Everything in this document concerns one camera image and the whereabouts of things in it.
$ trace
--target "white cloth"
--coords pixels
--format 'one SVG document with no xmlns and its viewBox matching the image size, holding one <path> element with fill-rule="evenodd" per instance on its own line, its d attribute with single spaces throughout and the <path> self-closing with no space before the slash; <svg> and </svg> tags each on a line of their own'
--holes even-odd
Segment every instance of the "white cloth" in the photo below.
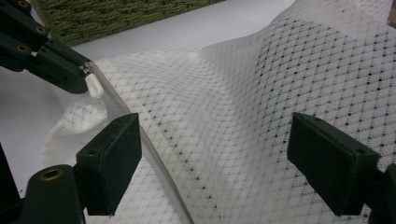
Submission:
<svg viewBox="0 0 396 224">
<path fill-rule="evenodd" d="M 139 113 L 195 223 L 367 222 L 368 208 L 336 217 L 286 149 L 291 113 L 302 112 L 379 152 L 381 170 L 395 162 L 396 32 L 384 24 L 391 1 L 368 2 L 298 0 L 255 35 L 96 62 Z M 94 107 L 76 105 L 59 127 L 84 135 L 70 122 L 90 119 Z M 68 149 L 57 132 L 46 164 L 59 161 L 55 147 L 70 153 L 60 160 L 73 163 L 78 147 Z M 116 215 L 87 217 L 89 223 L 188 222 L 146 148 Z"/>
</svg>

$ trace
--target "white table surface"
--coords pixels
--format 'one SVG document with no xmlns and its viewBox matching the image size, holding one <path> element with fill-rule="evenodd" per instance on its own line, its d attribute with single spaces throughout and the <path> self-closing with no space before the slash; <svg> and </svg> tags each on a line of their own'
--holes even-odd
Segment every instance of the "white table surface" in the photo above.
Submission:
<svg viewBox="0 0 396 224">
<path fill-rule="evenodd" d="M 157 49 L 204 47 L 254 34 L 294 0 L 227 0 L 73 47 L 91 60 Z M 26 71 L 0 67 L 0 142 L 20 195 L 43 169 L 45 141 L 71 94 Z"/>
</svg>

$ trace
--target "clamp jaw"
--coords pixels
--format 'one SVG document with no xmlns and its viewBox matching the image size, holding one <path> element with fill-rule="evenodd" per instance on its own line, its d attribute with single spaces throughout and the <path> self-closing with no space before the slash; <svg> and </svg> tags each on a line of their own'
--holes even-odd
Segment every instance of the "clamp jaw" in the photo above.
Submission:
<svg viewBox="0 0 396 224">
<path fill-rule="evenodd" d="M 74 167 L 33 175 L 21 199 L 0 145 L 0 223 L 85 223 L 85 208 L 90 216 L 114 216 L 141 157 L 139 117 L 124 115 L 77 153 Z"/>
<path fill-rule="evenodd" d="M 84 64 L 90 60 L 49 38 L 31 9 L 24 0 L 0 0 L 0 66 L 14 72 L 26 69 L 70 93 L 86 92 Z"/>
<path fill-rule="evenodd" d="M 358 216 L 367 204 L 370 224 L 396 223 L 396 164 L 383 173 L 380 157 L 322 119 L 293 114 L 288 159 L 337 216 Z"/>
</svg>

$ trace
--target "green textured surface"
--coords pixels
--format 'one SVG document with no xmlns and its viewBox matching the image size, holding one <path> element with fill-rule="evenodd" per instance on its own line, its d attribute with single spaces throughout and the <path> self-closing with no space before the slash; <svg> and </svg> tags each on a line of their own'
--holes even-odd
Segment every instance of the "green textured surface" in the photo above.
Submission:
<svg viewBox="0 0 396 224">
<path fill-rule="evenodd" d="M 68 46 L 223 0 L 32 0 L 52 36 Z"/>
</svg>

